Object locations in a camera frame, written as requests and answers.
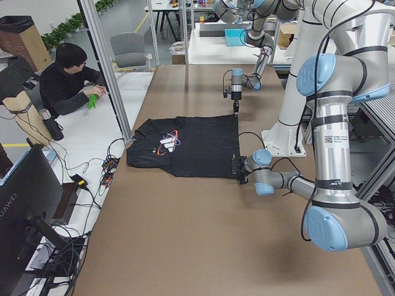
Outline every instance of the black hair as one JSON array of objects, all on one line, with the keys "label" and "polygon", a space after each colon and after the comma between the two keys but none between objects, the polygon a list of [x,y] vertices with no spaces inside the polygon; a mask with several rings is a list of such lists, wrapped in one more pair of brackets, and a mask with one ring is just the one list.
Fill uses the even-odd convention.
[{"label": "black hair", "polygon": [[86,61],[86,52],[78,45],[62,43],[56,49],[55,63],[60,68],[80,66]]}]

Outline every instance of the black thermos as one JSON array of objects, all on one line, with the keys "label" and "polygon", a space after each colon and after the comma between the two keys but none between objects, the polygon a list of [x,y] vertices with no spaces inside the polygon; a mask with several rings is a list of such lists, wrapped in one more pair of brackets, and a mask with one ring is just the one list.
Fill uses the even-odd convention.
[{"label": "black thermos", "polygon": [[39,113],[42,116],[43,122],[47,127],[49,133],[51,134],[52,138],[55,141],[63,139],[64,135],[62,133],[62,130],[59,128],[59,125],[57,124],[55,119],[53,119],[48,109],[41,109]]}]

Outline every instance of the brown table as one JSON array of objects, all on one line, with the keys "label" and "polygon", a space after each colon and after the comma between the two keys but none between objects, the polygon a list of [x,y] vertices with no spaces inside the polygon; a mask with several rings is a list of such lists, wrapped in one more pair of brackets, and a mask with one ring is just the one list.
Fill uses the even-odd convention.
[{"label": "brown table", "polygon": [[[135,128],[147,118],[232,113],[222,76],[235,65],[157,68]],[[252,65],[241,65],[251,73]],[[261,92],[244,91],[239,131],[269,129],[283,88],[268,67]],[[241,136],[241,153],[260,148]],[[294,159],[314,178],[312,152]],[[279,170],[290,170],[286,163]],[[127,167],[115,175],[89,243],[75,295],[381,295],[360,250],[321,251],[299,234],[306,204],[279,190],[258,197],[253,180],[176,178]]]}]

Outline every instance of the black sweater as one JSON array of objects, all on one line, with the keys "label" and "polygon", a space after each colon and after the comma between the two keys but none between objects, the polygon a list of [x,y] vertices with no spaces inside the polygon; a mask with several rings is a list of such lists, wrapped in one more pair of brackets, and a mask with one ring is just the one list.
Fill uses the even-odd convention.
[{"label": "black sweater", "polygon": [[83,67],[81,72],[68,74],[53,63],[43,71],[39,81],[39,92],[44,107],[54,117],[76,111],[89,102],[89,98],[80,92],[85,80],[104,84],[101,73],[92,68]]}]

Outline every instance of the hand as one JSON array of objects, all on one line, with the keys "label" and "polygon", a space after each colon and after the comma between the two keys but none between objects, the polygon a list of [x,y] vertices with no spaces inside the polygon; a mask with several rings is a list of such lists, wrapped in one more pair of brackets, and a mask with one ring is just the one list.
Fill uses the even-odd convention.
[{"label": "hand", "polygon": [[95,86],[91,86],[90,88],[87,88],[83,91],[83,93],[89,97],[89,95],[91,94],[97,94],[99,97],[103,96],[104,94],[106,94],[106,88],[104,86],[100,86],[100,85],[95,85]]}]

